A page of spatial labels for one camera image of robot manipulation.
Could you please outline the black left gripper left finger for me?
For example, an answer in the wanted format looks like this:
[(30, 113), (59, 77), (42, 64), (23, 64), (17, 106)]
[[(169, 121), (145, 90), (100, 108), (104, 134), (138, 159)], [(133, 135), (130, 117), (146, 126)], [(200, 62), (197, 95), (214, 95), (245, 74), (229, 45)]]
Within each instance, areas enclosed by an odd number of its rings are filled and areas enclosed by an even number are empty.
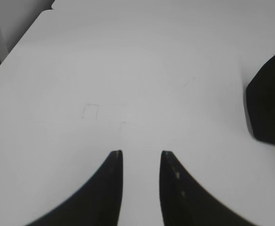
[(123, 153), (109, 153), (99, 169), (70, 198), (31, 226), (116, 226), (123, 193)]

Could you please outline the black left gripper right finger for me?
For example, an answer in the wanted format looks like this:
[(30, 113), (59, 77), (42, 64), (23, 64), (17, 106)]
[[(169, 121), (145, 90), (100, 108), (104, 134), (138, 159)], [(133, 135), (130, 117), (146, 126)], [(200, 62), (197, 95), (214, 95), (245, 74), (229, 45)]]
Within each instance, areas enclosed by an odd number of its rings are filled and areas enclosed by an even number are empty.
[(251, 226), (207, 192), (175, 154), (162, 151), (160, 206), (166, 226)]

